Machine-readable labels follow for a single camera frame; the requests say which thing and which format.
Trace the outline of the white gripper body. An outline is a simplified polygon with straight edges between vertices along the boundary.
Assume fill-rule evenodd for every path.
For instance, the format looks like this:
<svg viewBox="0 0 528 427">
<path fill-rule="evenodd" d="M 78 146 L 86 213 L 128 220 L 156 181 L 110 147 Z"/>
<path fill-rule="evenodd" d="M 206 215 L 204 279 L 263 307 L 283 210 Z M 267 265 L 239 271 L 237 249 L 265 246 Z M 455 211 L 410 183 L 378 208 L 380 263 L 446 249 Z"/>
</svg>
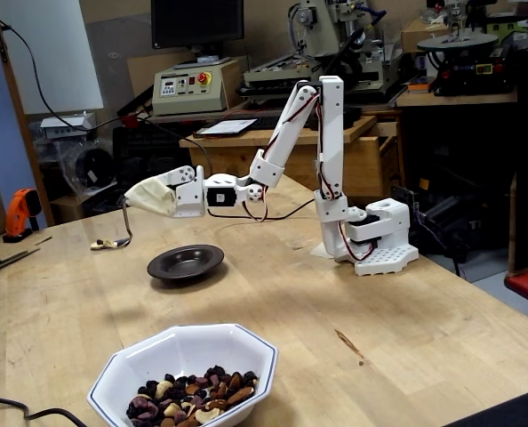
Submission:
<svg viewBox="0 0 528 427">
<path fill-rule="evenodd" d="M 188 182 L 174 187 L 176 207 L 173 218 L 197 218 L 205 214 L 204 202 L 204 168 L 194 168 L 196 177 Z"/>
</svg>

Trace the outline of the taped white gripper finger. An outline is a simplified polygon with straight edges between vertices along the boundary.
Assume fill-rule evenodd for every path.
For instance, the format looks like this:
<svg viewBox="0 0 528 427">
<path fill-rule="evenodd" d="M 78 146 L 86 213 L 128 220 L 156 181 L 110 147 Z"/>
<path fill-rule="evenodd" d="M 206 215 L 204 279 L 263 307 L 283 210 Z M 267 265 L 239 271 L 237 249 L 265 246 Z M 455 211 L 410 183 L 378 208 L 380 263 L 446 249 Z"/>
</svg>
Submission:
<svg viewBox="0 0 528 427">
<path fill-rule="evenodd" d="M 196 177 L 196 172 L 192 166 L 181 166 L 166 173 L 149 177 L 133 185 L 124 193 L 126 199 L 136 198 L 140 190 L 161 189 L 162 194 L 171 186 L 178 186 L 192 181 Z"/>
<path fill-rule="evenodd" d="M 162 216 L 173 216 L 175 213 L 175 196 L 167 193 L 162 197 L 152 195 L 126 195 L 126 204 L 141 210 Z"/>
</svg>

